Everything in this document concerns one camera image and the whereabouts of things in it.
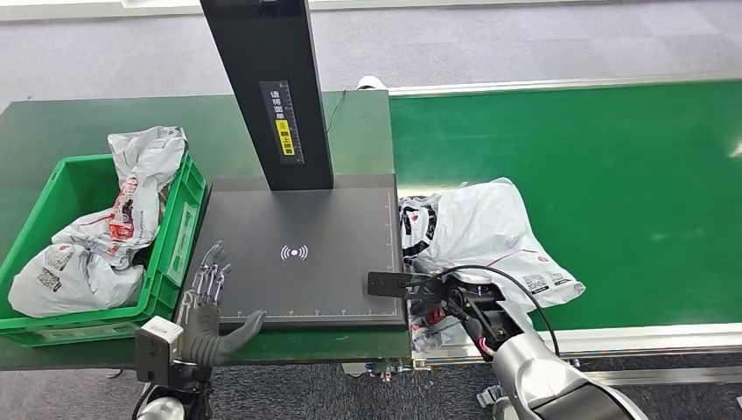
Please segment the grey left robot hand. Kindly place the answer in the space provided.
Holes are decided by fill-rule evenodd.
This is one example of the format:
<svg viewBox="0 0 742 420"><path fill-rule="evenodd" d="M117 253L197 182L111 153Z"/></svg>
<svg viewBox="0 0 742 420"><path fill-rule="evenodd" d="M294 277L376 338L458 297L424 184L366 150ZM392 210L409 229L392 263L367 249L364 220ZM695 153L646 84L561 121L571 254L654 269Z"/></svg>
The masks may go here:
<svg viewBox="0 0 742 420"><path fill-rule="evenodd" d="M218 240L202 257L190 285L181 295L176 323L181 336L181 360L202 367L222 365L262 329L265 311L250 313L241 326L225 335L220 333L220 294L231 270L225 264L226 251Z"/></svg>

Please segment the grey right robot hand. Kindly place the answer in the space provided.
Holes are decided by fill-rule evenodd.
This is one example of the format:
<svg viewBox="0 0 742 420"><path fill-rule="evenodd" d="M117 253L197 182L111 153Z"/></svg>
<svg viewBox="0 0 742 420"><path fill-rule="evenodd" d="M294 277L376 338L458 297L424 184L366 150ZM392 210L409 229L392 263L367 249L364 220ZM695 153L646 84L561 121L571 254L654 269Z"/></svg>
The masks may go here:
<svg viewBox="0 0 742 420"><path fill-rule="evenodd" d="M404 285L409 300L409 312L413 317L420 317L440 305L445 298L445 284L434 277L413 280Z"/></svg>

